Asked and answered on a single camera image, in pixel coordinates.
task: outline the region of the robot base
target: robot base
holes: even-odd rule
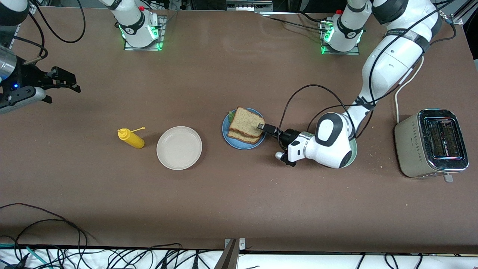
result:
[[[327,29],[327,26],[324,26],[320,22],[318,23],[320,29]],[[328,32],[320,32],[320,46],[322,54],[336,54],[336,55],[359,55],[359,45],[356,44],[355,47],[347,52],[337,51],[333,49],[327,42],[325,42],[325,38]]]
[[[161,26],[160,28],[156,29],[158,31],[158,39],[151,42],[146,47],[143,48],[136,48],[131,46],[128,42],[124,42],[124,50],[134,50],[134,51],[161,51],[163,50],[163,42],[164,42],[164,34],[166,32],[166,16],[158,16],[157,25]]]

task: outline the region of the green led light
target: green led light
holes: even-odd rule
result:
[[[119,28],[119,30],[121,31],[121,36],[123,37],[123,39],[126,40],[126,37],[124,36],[124,32],[123,32],[123,29],[121,29],[121,27]]]
[[[333,26],[330,27],[330,30],[327,31],[326,35],[324,36],[324,40],[326,42],[330,42],[330,39],[332,38],[332,35],[334,34],[335,29]]]
[[[153,39],[158,38],[158,32],[156,31],[156,29],[153,29],[151,26],[148,25],[148,31],[150,31],[151,37]]]

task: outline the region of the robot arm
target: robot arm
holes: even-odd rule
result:
[[[413,68],[441,26],[441,19],[435,13],[394,41],[407,28],[434,12],[436,7],[429,0],[375,0],[373,6],[369,5],[371,3],[368,0],[349,1],[345,12],[341,16],[334,15],[332,19],[335,33],[329,41],[336,50],[352,49],[358,37],[350,34],[353,33],[350,29],[362,31],[370,10],[381,24],[387,25],[385,38],[368,57],[362,69],[362,90],[353,102],[358,105],[349,107],[343,114],[322,115],[317,122],[315,135],[291,129],[282,133],[267,124],[262,128],[259,127],[266,133],[278,136],[282,145],[287,147],[284,153],[276,153],[276,158],[286,164],[295,166],[295,161],[309,158],[331,168],[342,168],[347,165],[352,156],[350,143],[363,119],[375,108],[376,99],[385,95]],[[356,19],[355,24],[351,23],[352,19]],[[343,24],[347,22],[348,30],[340,26],[341,22]]]
[[[123,38],[133,47],[145,47],[158,39],[158,17],[140,10],[134,0],[99,0],[114,14],[120,24]],[[28,15],[28,0],[0,0],[0,25],[15,26]],[[59,67],[43,72],[34,64],[16,56],[0,46],[0,114],[4,114],[33,102],[51,103],[45,90],[70,88],[80,92],[75,75]]]
[[[133,47],[142,48],[158,39],[158,15],[139,10],[134,0],[98,0],[113,12],[123,38]]]

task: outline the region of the empty plate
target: empty plate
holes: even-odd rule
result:
[[[159,161],[172,170],[191,167],[201,156],[202,150],[201,137],[186,126],[173,127],[164,132],[156,147]]]

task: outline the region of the brown table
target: brown table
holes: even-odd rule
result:
[[[63,38],[80,33],[78,9],[44,10]],[[228,110],[252,107],[278,124],[287,99],[306,84],[354,100],[362,65],[385,32],[373,18],[360,56],[332,56],[321,55],[312,30],[252,12],[217,11],[179,12],[161,52],[123,51],[110,11],[85,14],[87,31],[76,44],[60,42],[42,24],[50,55],[38,64],[73,72],[82,92],[48,90],[53,104],[0,116],[1,204],[42,206],[102,246],[177,241],[218,248],[225,237],[245,237],[255,250],[478,253],[478,75],[461,28],[457,38],[429,50],[399,96],[402,118],[438,107],[460,120],[470,167],[447,184],[400,172],[390,97],[358,140],[356,161],[344,169],[310,160],[292,168],[274,158],[273,139],[240,151],[222,137]],[[297,15],[279,17],[313,25]],[[438,38],[451,34],[443,26]],[[30,19],[19,36],[40,41]],[[20,42],[14,51],[26,59],[37,53]],[[289,106],[284,127],[303,130],[336,103],[321,89],[306,90]],[[184,171],[169,170],[156,157],[161,134],[178,125],[192,127],[203,141],[200,160]],[[144,149],[117,138],[117,129],[141,126]],[[0,230],[15,234],[43,217],[20,207],[2,210]],[[20,243],[76,244],[75,231],[57,224],[29,236]]]

